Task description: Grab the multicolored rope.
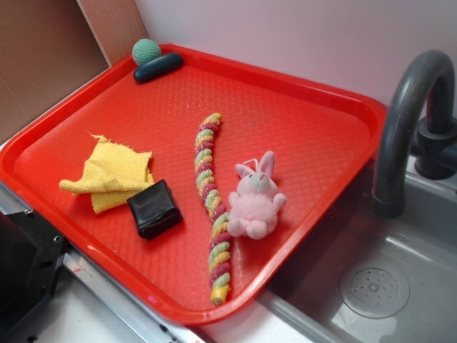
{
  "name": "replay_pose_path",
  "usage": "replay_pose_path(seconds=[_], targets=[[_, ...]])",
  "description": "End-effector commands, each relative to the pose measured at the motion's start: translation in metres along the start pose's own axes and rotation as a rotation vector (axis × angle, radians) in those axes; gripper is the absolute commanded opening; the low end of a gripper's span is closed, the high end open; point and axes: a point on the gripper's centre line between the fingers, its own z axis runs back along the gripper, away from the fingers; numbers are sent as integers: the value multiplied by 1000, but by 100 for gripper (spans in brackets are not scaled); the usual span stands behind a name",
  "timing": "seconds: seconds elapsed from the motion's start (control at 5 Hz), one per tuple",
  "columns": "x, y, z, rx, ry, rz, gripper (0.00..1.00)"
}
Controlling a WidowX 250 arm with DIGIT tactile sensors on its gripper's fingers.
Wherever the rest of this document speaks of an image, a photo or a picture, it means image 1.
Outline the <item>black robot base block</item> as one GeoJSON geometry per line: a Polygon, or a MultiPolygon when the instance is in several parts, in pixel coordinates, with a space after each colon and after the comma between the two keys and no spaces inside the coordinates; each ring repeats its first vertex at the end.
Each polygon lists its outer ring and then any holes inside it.
{"type": "Polygon", "coordinates": [[[1,341],[54,296],[65,237],[38,212],[1,214],[1,341]]]}

